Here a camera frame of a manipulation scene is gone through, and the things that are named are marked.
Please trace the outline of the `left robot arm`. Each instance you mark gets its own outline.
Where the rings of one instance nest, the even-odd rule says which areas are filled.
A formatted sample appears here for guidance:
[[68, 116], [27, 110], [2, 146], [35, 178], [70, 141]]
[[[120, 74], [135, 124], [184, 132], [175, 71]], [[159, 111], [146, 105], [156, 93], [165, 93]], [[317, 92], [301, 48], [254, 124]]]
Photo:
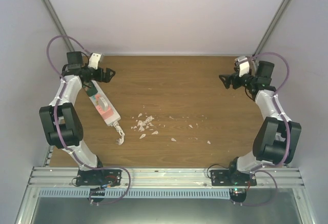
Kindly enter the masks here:
[[109, 83], [115, 75], [115, 71], [99, 66], [103, 57], [101, 53], [92, 53], [84, 63], [82, 52], [67, 53], [68, 64], [59, 73], [56, 96], [39, 110], [48, 144], [67, 152], [81, 171], [89, 171], [88, 180], [94, 185], [102, 184], [106, 173], [98, 157], [84, 142], [83, 126], [74, 105], [78, 93], [84, 90], [108, 126], [117, 121], [115, 109], [99, 86], [99, 83]]

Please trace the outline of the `left aluminium frame post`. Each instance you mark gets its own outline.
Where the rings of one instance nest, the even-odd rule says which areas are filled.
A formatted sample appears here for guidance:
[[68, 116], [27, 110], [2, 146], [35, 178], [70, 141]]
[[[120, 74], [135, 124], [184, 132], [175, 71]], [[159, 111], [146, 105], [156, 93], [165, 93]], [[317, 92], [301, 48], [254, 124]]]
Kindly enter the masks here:
[[57, 29], [57, 33], [59, 35], [67, 35], [51, 1], [50, 0], [41, 0], [41, 1], [43, 2], [48, 14], [50, 15], [51, 20]]

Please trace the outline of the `aluminium front rail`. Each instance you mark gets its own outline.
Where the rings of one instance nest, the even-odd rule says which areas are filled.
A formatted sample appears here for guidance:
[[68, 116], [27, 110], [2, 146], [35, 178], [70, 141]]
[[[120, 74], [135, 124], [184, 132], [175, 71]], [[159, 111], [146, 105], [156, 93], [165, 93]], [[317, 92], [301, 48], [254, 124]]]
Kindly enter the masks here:
[[[297, 168], [265, 169], [283, 188], [304, 188]], [[132, 188], [210, 189], [212, 184], [205, 168], [128, 168]], [[77, 167], [34, 167], [28, 181], [30, 187], [72, 187]]]

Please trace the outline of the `white plug adapter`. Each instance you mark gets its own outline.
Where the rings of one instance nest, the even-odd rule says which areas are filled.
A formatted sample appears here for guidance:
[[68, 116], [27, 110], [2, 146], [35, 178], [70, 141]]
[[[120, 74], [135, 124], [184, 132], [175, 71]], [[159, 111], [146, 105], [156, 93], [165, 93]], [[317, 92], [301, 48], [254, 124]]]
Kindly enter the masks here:
[[99, 104], [99, 106], [101, 107], [101, 109], [102, 109], [104, 112], [106, 112], [106, 111], [108, 110], [108, 108], [109, 108], [109, 106], [108, 106], [108, 102], [107, 102], [106, 99], [105, 99], [104, 97], [102, 97], [102, 96], [98, 99], [98, 104]]

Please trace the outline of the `green patterned plug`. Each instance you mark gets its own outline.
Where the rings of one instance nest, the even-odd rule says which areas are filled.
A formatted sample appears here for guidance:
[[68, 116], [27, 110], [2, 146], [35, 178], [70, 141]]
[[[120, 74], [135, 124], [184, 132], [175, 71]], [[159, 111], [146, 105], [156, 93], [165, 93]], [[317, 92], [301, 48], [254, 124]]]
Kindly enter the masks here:
[[83, 88], [89, 97], [92, 97], [98, 93], [98, 90], [92, 81], [84, 83]]

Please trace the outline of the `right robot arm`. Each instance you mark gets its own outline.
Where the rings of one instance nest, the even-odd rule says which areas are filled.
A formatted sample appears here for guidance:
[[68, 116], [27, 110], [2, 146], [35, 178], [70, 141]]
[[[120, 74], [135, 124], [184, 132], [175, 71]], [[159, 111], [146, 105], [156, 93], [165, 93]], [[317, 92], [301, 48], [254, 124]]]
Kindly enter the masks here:
[[242, 56], [235, 59], [233, 74], [219, 76], [226, 89], [245, 88], [263, 117], [251, 152], [230, 162], [227, 180], [234, 186], [245, 180], [245, 174], [289, 164], [294, 157], [301, 125], [287, 116], [279, 102], [278, 90], [271, 85], [274, 67], [273, 63], [260, 61], [253, 74], [248, 58]]

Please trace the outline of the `white tape scrap pile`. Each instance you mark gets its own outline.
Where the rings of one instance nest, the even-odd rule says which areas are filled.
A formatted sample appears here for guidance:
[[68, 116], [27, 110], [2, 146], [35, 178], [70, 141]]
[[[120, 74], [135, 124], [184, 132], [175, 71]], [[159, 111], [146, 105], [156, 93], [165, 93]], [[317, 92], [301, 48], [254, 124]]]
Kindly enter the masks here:
[[152, 121], [155, 118], [152, 115], [147, 115], [147, 113], [139, 113], [137, 119], [135, 120], [136, 124], [131, 127], [131, 130], [143, 132], [149, 127], [153, 127]]

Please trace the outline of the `pink cube adapter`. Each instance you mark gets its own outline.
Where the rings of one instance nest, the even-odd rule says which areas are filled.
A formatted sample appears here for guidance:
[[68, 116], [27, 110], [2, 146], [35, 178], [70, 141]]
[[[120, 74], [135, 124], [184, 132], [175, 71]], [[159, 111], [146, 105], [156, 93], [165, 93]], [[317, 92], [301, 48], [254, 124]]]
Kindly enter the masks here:
[[111, 108], [108, 108], [106, 111], [104, 111], [101, 106], [96, 106], [96, 110], [101, 115], [103, 120], [108, 119], [109, 117], [113, 116], [114, 112]]

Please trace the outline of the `white power strip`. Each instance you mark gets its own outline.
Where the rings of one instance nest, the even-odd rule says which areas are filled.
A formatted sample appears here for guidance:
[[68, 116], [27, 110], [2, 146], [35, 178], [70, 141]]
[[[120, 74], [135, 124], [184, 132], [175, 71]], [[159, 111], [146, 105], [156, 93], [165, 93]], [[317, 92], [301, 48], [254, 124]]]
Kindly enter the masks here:
[[114, 127], [121, 119], [120, 114], [109, 101], [99, 84], [92, 80], [84, 90], [107, 126]]

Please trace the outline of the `aluminium frame post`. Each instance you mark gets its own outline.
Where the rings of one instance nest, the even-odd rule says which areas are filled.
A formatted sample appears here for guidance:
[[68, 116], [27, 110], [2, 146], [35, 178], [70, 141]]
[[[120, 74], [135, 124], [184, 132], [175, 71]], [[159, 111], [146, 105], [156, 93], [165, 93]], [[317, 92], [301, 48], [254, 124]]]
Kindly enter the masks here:
[[282, 16], [286, 12], [286, 10], [287, 10], [289, 4], [291, 3], [291, 1], [292, 0], [282, 0], [281, 1], [277, 11], [275, 12], [275, 14], [274, 14], [269, 26], [268, 26], [268, 28], [266, 29], [263, 37], [261, 38], [255, 52], [253, 53], [253, 56], [259, 54], [263, 50], [265, 44], [267, 43], [270, 36], [274, 32], [276, 26], [278, 25], [280, 19], [282, 18]]
[[59, 35], [67, 35], [51, 1], [50, 0], [41, 0], [41, 1], [43, 2], [48, 14], [50, 15], [51, 20], [57, 29], [57, 33]]

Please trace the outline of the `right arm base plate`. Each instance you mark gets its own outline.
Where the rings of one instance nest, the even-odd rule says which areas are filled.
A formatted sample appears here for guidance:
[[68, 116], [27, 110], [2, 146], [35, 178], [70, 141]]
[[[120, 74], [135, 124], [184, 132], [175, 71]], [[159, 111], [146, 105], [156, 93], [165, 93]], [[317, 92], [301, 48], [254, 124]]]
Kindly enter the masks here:
[[212, 186], [248, 187], [257, 185], [257, 181], [252, 179], [249, 174], [226, 167], [215, 168], [215, 166], [219, 166], [219, 164], [210, 165], [207, 168], [207, 176], [211, 180]]

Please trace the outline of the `right aluminium frame post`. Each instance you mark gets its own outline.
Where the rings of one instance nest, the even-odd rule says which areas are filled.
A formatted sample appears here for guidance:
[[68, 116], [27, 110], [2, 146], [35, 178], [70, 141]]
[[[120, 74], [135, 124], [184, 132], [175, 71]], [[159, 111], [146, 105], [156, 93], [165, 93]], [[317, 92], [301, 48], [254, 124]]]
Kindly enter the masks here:
[[291, 1], [292, 0], [282, 0], [281, 1], [277, 11], [275, 12], [275, 14], [274, 14], [269, 26], [268, 26], [268, 28], [266, 29], [263, 37], [261, 38], [255, 52], [253, 53], [253, 56], [259, 54], [263, 50], [265, 44], [267, 43], [270, 36], [274, 32], [276, 26], [278, 25], [280, 19], [282, 18], [282, 16], [286, 12], [286, 10], [287, 10], [289, 4], [291, 3]]

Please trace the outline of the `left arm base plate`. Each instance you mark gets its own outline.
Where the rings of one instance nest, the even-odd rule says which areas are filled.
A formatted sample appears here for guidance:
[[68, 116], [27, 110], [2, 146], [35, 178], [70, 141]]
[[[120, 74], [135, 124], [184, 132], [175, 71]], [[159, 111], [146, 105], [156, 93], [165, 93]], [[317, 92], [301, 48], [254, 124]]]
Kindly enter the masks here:
[[99, 186], [114, 187], [120, 185], [122, 170], [78, 170], [77, 176], [72, 179], [71, 183], [75, 187], [80, 186]]

